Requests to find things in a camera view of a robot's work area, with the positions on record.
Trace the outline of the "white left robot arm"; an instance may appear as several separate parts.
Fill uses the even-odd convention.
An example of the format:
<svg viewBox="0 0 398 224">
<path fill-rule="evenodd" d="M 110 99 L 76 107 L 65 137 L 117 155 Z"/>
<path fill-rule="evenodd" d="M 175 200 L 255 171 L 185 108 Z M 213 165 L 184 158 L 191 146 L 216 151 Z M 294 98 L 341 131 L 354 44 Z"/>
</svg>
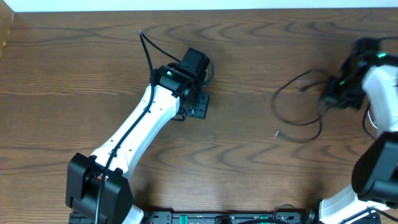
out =
<svg viewBox="0 0 398 224">
<path fill-rule="evenodd" d="M 205 119 L 214 66 L 203 52 L 189 48 L 181 62 L 152 71 L 150 85 L 121 127 L 90 156 L 76 153 L 67 168 L 66 205 L 70 223 L 140 223 L 129 185 L 152 140 L 171 119 Z"/>
</svg>

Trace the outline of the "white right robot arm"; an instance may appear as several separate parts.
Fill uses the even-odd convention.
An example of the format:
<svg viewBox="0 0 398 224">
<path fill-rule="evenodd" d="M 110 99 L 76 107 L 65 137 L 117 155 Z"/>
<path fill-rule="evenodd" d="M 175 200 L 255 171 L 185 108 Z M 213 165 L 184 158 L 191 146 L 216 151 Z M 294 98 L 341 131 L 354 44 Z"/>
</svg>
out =
<svg viewBox="0 0 398 224">
<path fill-rule="evenodd" d="M 323 199 L 320 223 L 354 223 L 397 208 L 397 56 L 382 51 L 382 38 L 354 42 L 341 76 L 328 81 L 322 99 L 335 108 L 361 108 L 377 131 L 354 165 L 349 186 Z"/>
</svg>

